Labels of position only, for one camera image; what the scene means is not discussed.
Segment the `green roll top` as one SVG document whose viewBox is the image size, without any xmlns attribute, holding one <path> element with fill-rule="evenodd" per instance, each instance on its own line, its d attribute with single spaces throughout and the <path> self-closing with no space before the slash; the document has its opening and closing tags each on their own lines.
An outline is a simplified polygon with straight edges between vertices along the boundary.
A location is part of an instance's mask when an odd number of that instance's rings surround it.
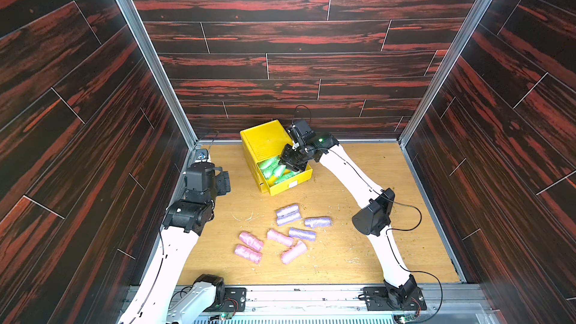
<svg viewBox="0 0 576 324">
<path fill-rule="evenodd" d="M 298 174 L 299 174 L 298 172 L 289 171 L 288 173 L 282 175 L 281 178 L 276 179 L 276 180 L 274 181 L 274 185 L 278 185 L 278 184 L 280 184 L 280 183 L 282 183 L 282 182 L 285 182 L 286 180 L 291 179 L 292 177 L 294 177 L 294 176 L 296 176 L 296 175 L 298 175 Z"/>
</svg>

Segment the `green roll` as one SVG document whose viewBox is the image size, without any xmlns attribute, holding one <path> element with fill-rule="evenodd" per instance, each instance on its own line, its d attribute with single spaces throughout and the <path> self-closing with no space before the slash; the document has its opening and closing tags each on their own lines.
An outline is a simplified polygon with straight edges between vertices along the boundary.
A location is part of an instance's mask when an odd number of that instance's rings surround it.
<svg viewBox="0 0 576 324">
<path fill-rule="evenodd" d="M 266 170 L 269 167 L 275 167 L 278 165 L 279 160 L 280 158 L 278 156 L 264 160 L 263 162 L 259 163 L 259 168 L 261 170 Z"/>
<path fill-rule="evenodd" d="M 281 178 L 286 170 L 286 166 L 283 164 L 277 165 L 273 170 L 273 176 L 277 179 Z"/>
<path fill-rule="evenodd" d="M 269 180 L 271 177 L 275 176 L 276 170 L 279 168 L 278 165 L 268 166 L 262 171 L 262 174 L 266 180 Z"/>
<path fill-rule="evenodd" d="M 276 179 L 276 180 L 274 181 L 274 185 L 278 185 L 278 184 L 280 184 L 280 183 L 282 183 L 282 182 L 285 182 L 286 180 L 291 179 L 292 177 L 294 177 L 294 176 L 296 176 L 296 175 L 298 175 L 298 174 L 299 174 L 298 172 L 289 171 L 288 173 L 282 175 L 281 178 Z"/>
</svg>

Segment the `yellow top drawer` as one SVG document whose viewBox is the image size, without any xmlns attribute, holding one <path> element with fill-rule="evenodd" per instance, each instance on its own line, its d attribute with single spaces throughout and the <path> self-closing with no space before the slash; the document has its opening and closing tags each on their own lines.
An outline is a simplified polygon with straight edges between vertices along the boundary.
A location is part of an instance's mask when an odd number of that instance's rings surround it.
<svg viewBox="0 0 576 324">
<path fill-rule="evenodd" d="M 310 165 L 304 171 L 292 171 L 280 164 L 278 156 L 256 164 L 256 179 L 263 193 L 275 196 L 311 179 Z"/>
</svg>

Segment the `green roll bottom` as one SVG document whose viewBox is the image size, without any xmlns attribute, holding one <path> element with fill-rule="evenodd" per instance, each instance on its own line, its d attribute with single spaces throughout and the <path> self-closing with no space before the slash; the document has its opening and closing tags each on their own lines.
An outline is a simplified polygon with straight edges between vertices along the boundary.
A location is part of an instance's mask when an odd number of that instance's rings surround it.
<svg viewBox="0 0 576 324">
<path fill-rule="evenodd" d="M 276 170 L 279 168 L 278 165 L 268 166 L 262 171 L 262 174 L 266 180 L 269 180 L 271 177 L 275 176 Z"/>
</svg>

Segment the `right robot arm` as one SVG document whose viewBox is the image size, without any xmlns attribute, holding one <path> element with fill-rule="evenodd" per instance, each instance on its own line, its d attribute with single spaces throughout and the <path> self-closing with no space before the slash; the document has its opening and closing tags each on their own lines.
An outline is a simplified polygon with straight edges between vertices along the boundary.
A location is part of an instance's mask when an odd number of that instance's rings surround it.
<svg viewBox="0 0 576 324">
<path fill-rule="evenodd" d="M 353 226 L 367 236 L 382 266 L 386 304 L 396 310 L 425 309 L 426 304 L 416 279 L 407 269 L 392 234 L 390 215 L 395 203 L 392 189 L 383 189 L 352 161 L 330 133 L 311 129 L 288 130 L 292 144 L 285 145 L 280 161 L 292 171 L 303 170 L 310 160 L 322 164 L 352 194 L 360 210 L 352 216 Z"/>
</svg>

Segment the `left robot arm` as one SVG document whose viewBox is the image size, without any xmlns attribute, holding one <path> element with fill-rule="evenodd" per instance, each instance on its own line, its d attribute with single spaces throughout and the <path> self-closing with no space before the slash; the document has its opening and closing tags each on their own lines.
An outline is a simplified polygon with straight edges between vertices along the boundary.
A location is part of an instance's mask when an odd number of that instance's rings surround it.
<svg viewBox="0 0 576 324">
<path fill-rule="evenodd" d="M 231 192 L 230 176 L 210 161 L 192 163 L 184 174 L 184 199 L 169 206 L 160 225 L 160 246 L 120 323 L 192 323 L 204 310 L 224 305 L 224 279 L 201 275 L 172 305 L 179 277 L 205 225 L 214 219 L 218 196 Z"/>
</svg>

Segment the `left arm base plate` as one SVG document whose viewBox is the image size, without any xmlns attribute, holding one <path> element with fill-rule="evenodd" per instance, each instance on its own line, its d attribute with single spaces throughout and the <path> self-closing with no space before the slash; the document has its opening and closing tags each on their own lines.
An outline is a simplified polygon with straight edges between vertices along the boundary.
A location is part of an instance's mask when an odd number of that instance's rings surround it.
<svg viewBox="0 0 576 324">
<path fill-rule="evenodd" d="M 205 312 L 238 313 L 246 307 L 247 289 L 238 286 L 223 286 L 216 290 L 213 305 Z"/>
</svg>

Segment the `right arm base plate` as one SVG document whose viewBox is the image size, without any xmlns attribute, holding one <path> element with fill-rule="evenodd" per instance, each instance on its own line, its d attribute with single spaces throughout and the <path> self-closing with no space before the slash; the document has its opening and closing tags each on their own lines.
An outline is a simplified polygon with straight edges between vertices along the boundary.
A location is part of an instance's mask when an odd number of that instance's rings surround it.
<svg viewBox="0 0 576 324">
<path fill-rule="evenodd" d="M 419 287 L 398 289 L 385 286 L 366 286 L 358 296 L 368 311 L 424 311 L 427 310 Z"/>
</svg>

